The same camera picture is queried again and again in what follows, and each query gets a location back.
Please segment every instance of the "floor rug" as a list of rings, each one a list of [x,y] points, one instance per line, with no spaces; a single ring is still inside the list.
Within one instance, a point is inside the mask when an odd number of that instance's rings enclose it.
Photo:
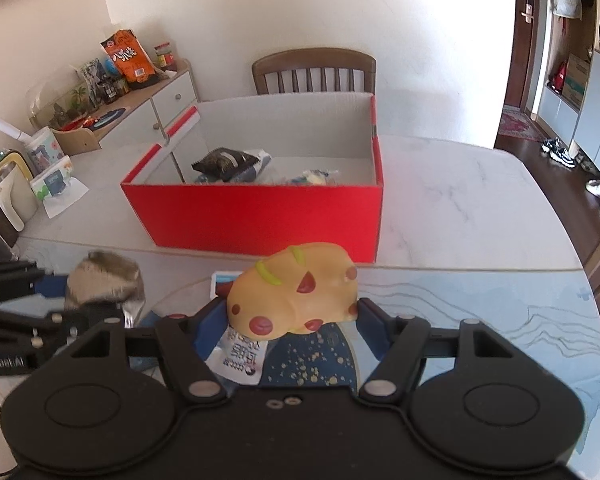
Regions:
[[[505,106],[502,110],[498,134],[535,142],[542,142],[546,139],[545,134],[537,126],[534,126],[531,119],[517,108],[509,106]]]

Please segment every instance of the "white tote bag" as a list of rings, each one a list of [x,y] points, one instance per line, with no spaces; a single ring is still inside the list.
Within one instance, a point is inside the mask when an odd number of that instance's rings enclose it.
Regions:
[[[554,15],[572,20],[582,19],[582,0],[553,0]]]

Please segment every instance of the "white kettle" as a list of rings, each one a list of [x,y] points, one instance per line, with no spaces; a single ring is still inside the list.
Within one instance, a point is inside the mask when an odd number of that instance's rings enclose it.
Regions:
[[[0,171],[0,208],[16,231],[24,229],[38,210],[40,202],[15,162]]]

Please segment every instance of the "storage box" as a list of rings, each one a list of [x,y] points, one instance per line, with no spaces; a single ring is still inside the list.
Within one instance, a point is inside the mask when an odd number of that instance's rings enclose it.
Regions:
[[[374,262],[382,209],[375,97],[353,92],[274,94],[186,110],[122,182],[159,246],[268,255],[333,242]],[[191,165],[210,150],[261,148],[265,172],[339,170],[337,185],[196,184]]]
[[[567,63],[567,75],[564,78],[562,97],[576,110],[582,107],[584,91],[589,80],[590,64],[571,54]]]

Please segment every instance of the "dining table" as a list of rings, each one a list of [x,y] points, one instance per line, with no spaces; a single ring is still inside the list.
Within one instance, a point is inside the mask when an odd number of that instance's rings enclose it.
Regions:
[[[568,466],[583,479],[600,480],[600,316],[551,205],[509,153],[387,130],[379,123],[384,197],[378,256],[358,266],[359,297],[391,316],[423,317],[437,328],[479,319],[526,352],[580,399],[585,423]],[[119,184],[149,147],[130,144],[72,157],[74,176],[90,191],[53,219],[41,208],[15,250],[55,273],[71,272],[95,249],[115,251],[138,264],[146,312],[192,315],[209,301],[213,273],[241,272],[255,258],[154,244]],[[62,308],[62,301],[31,296],[0,307],[43,316]],[[378,361],[354,323],[338,324],[338,334],[350,351],[343,363],[348,368],[326,377],[318,363],[316,381],[360,384]],[[430,360],[421,382],[453,366],[453,358]],[[291,367],[280,371],[280,380],[304,379],[292,378]],[[275,383],[270,374],[265,378]],[[0,378],[0,402],[22,380]],[[0,471],[13,465],[0,430]]]

